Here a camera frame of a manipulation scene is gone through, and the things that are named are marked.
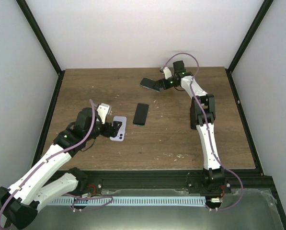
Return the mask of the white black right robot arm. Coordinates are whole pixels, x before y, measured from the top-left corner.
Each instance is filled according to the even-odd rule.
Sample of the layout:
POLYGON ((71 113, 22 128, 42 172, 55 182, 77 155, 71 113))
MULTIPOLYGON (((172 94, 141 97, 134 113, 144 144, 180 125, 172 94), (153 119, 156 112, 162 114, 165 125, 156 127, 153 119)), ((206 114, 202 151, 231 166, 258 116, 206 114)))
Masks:
POLYGON ((198 131, 204 156, 202 187, 206 192, 213 193, 225 182, 224 167, 215 140, 215 97, 202 89, 195 75, 186 71, 183 61, 174 62, 173 70, 171 72, 167 66, 162 67, 160 72, 164 78, 156 81, 155 85, 160 91, 180 86, 191 98, 190 127, 198 131))

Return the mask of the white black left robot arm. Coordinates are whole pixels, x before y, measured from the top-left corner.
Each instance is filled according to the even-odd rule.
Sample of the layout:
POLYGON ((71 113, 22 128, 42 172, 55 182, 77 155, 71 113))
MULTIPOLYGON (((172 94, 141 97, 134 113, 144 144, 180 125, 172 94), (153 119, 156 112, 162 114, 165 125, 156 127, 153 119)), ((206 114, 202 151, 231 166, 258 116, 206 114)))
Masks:
POLYGON ((73 191, 81 194, 87 189, 87 176, 78 168, 69 169, 51 183, 48 180, 78 152, 86 150, 88 141, 96 140, 98 136, 123 140, 126 117, 115 116, 112 122, 107 122, 111 106, 105 103, 95 105, 92 100, 90 104, 58 134, 44 156, 23 177, 8 188, 0 187, 0 221, 4 216, 12 226, 22 230, 56 198, 73 191))

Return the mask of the black phone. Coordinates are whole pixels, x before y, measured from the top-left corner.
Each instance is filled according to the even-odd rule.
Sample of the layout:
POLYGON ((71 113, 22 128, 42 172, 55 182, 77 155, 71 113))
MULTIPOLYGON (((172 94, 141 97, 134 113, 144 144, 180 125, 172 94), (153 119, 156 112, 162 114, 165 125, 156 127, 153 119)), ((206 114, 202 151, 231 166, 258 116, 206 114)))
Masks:
POLYGON ((149 105, 145 103, 138 103, 133 119, 133 124, 137 126, 144 126, 146 123, 149 105))

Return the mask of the black phone case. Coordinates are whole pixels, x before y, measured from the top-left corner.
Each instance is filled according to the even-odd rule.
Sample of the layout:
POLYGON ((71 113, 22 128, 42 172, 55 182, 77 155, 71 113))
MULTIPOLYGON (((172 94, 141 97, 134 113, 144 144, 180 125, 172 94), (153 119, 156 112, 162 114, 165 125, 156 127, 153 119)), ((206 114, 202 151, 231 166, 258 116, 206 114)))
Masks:
POLYGON ((192 97, 190 107, 190 126, 191 129, 197 130, 197 126, 202 125, 201 108, 194 97, 192 97))

